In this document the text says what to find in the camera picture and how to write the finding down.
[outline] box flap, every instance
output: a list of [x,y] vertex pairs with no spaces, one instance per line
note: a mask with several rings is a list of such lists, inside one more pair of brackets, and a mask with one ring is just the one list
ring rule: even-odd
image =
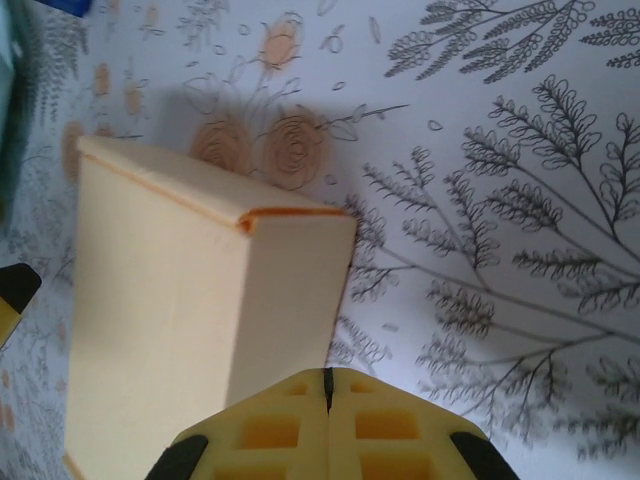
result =
[[345,215],[339,208],[164,148],[83,136],[78,149],[84,160],[248,234],[253,232],[256,220],[264,216]]

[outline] leaf illustration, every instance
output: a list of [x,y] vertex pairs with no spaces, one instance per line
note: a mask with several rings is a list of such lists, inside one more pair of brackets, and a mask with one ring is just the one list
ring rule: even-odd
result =
[[287,83],[284,84],[282,90],[280,90],[281,95],[291,95],[292,93],[298,93],[300,91],[300,83],[302,80],[300,77],[294,77],[287,80]]
[[324,17],[336,6],[336,3],[338,3],[338,0],[320,0],[318,2],[318,8],[316,9],[317,15]]
[[436,120],[429,120],[429,122],[427,123],[427,127],[432,132],[439,132],[440,130],[442,130],[444,128],[442,126],[442,124],[440,122],[436,121]]
[[602,387],[608,397],[616,397],[621,402],[640,402],[640,358],[631,356],[626,365],[621,365],[609,357],[601,357],[597,366],[587,366],[587,375],[593,383]]
[[387,292],[390,286],[397,287],[400,280],[398,275],[389,269],[353,266],[351,282],[352,286],[349,290],[351,300],[362,303],[367,299],[375,302]]
[[531,270],[532,277],[549,277],[552,280],[566,278],[573,280],[584,275],[593,275],[601,260],[575,250],[566,251],[555,249],[549,253],[532,252],[526,250],[516,253],[513,263],[518,268]]
[[376,20],[375,17],[369,17],[369,32],[371,32],[373,41],[379,45],[381,42],[380,25],[378,24],[378,20]]
[[233,60],[233,65],[231,66],[231,70],[229,72],[229,78],[227,82],[229,83],[237,83],[238,80],[242,77],[244,73],[244,69],[247,66],[247,61],[242,55],[237,55]]
[[424,243],[433,248],[437,257],[446,257],[450,252],[458,251],[456,243],[448,230],[431,228],[429,220],[418,221],[415,218],[402,223],[402,231],[413,238],[414,242]]
[[500,263],[499,257],[493,253],[500,243],[489,235],[497,225],[484,219],[486,204],[474,202],[474,189],[469,186],[469,179],[463,177],[463,172],[456,171],[445,177],[444,183],[449,185],[447,193],[461,219],[458,226],[463,232],[462,251],[469,258],[471,267],[475,270]]
[[609,273],[596,272],[592,276],[579,277],[575,286],[558,284],[565,298],[580,300],[579,313],[609,312],[615,308],[635,308],[640,302],[640,282],[621,280]]
[[587,15],[580,11],[581,5],[585,4],[568,2],[558,10],[549,36],[540,47],[538,54],[526,66],[525,72],[531,72],[545,64],[566,43],[573,31],[587,19]]
[[[629,8],[608,13],[591,20],[591,26],[603,30],[586,35],[580,41],[594,46],[626,46],[640,43],[640,9]],[[640,66],[640,50],[612,58],[608,67],[630,68]]]
[[500,68],[484,79],[484,83],[495,83],[518,70],[525,64],[529,57],[531,57],[533,52],[538,49],[542,40],[542,35],[533,33],[509,47],[509,50],[513,53],[501,62]]
[[351,121],[353,123],[358,123],[360,120],[362,120],[362,117],[365,113],[367,113],[367,104],[363,103],[362,105],[359,105],[355,108],[355,110],[351,114]]
[[493,323],[494,305],[464,288],[454,291],[448,283],[434,281],[427,298],[435,302],[441,313],[438,323],[444,331],[486,337]]
[[535,147],[533,152],[544,158],[544,168],[556,170],[571,165],[579,168],[577,147],[567,139],[558,123],[545,122],[540,115],[532,117],[525,106],[518,108],[513,100],[505,101],[502,96],[493,104],[496,109],[489,117],[500,119],[500,127],[509,127],[509,136],[518,139],[520,145]]
[[485,133],[482,127],[467,128],[464,136],[468,140],[462,144],[465,158],[469,160],[465,166],[467,171],[476,175],[505,176],[509,169],[518,166],[520,147],[509,145],[506,139],[498,140],[495,131]]
[[571,142],[569,154],[575,159],[577,167],[582,166],[582,156],[589,152],[602,138],[600,132],[590,132],[596,121],[596,115],[585,114],[587,102],[576,100],[576,91],[569,88],[566,80],[557,81],[555,75],[549,75],[544,82],[533,89],[542,103],[541,110],[549,113],[556,123],[559,134]]
[[608,161],[600,165],[600,197],[611,210],[612,224],[640,214],[640,125],[621,113],[616,128],[622,144],[607,143]]
[[369,164],[365,164],[365,177],[371,179],[372,185],[378,187],[378,191],[385,192],[385,197],[394,197],[396,204],[405,204],[406,209],[415,208],[418,210],[431,210],[436,208],[436,204],[431,196],[426,192],[426,186],[433,178],[429,170],[433,167],[432,162],[424,161],[424,151],[418,150],[414,156],[416,163],[415,173],[411,173],[401,164],[394,164],[397,174],[403,178],[403,182],[397,182],[393,177],[385,175]]
[[329,124],[329,134],[336,140],[346,140],[355,142],[358,140],[358,132],[356,132],[353,123],[346,120],[334,120]]
[[389,50],[389,58],[395,60],[396,64],[384,76],[393,77],[428,61],[431,58],[429,49],[432,38],[433,34],[431,32],[421,30],[396,40]]
[[485,33],[484,39],[488,40],[490,38],[502,36],[505,33],[526,27],[531,23],[544,24],[552,19],[557,13],[558,11],[556,10],[554,2],[536,2],[533,5],[520,10],[517,14],[509,16],[506,20],[498,22],[496,26]]
[[454,15],[458,12],[456,8],[457,2],[453,1],[436,1],[426,6],[428,15],[422,17],[420,23],[422,25],[433,25],[436,23],[449,22],[453,20]]
[[607,67],[630,68],[640,67],[640,49],[627,55],[614,57],[607,62]]
[[216,110],[219,92],[218,80],[214,74],[187,80],[183,83],[183,91],[191,106],[203,115],[209,115]]
[[356,247],[362,244],[382,247],[386,241],[386,220],[376,208],[369,208],[367,201],[357,195],[347,195],[344,209],[358,221]]
[[593,415],[557,420],[553,428],[566,430],[571,435],[595,437],[578,447],[580,460],[612,459],[640,444],[640,415],[613,405],[607,405],[606,410]]
[[[433,57],[435,60],[416,77],[423,80],[460,54],[469,60],[461,67],[462,73],[495,68],[484,83],[502,80],[521,68],[530,72],[546,63],[567,42],[587,20],[586,12],[595,6],[590,1],[565,0],[560,6],[559,1],[542,0],[513,5],[510,10],[493,10],[491,5],[495,3],[495,0],[431,2],[420,23],[432,26],[432,30],[412,32],[398,39],[388,53],[395,63],[385,76],[420,67]],[[488,27],[483,36],[486,43],[471,49],[478,39],[476,27],[484,26]]]
[[557,230],[562,219],[562,209],[553,207],[551,200],[542,195],[540,187],[529,183],[521,185],[517,179],[494,190],[486,203],[503,220],[522,226],[524,232],[537,232],[542,228]]

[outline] yellow object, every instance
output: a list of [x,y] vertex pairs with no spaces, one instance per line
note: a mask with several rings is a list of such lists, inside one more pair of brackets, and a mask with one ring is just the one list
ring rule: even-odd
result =
[[471,422],[365,374],[327,368],[294,375],[182,432],[146,477],[173,479],[517,477]]
[[78,146],[67,460],[139,480],[186,425],[324,365],[356,221],[165,149]]
[[0,348],[20,323],[41,283],[38,274],[24,263],[0,268]]

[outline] rose drawing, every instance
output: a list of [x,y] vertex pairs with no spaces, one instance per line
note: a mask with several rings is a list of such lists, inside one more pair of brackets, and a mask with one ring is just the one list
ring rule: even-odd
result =
[[251,140],[246,129],[234,121],[204,125],[195,136],[189,155],[239,175],[253,171]]
[[292,12],[282,15],[271,26],[265,24],[267,36],[260,53],[267,70],[282,70],[295,58],[302,42],[302,25],[302,17]]
[[267,134],[265,174],[280,188],[296,190],[315,178],[324,154],[324,135],[311,118],[301,115],[283,118]]

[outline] black rubber pad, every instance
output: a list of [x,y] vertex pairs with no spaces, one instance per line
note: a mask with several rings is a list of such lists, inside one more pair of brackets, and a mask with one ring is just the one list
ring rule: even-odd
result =
[[167,448],[145,480],[189,480],[209,439],[194,435]]
[[40,276],[26,263],[0,268],[0,297],[22,313],[42,285]]
[[478,480],[519,480],[490,441],[468,432],[450,438]]
[[327,413],[333,403],[333,368],[323,368],[324,373],[324,397],[327,400]]

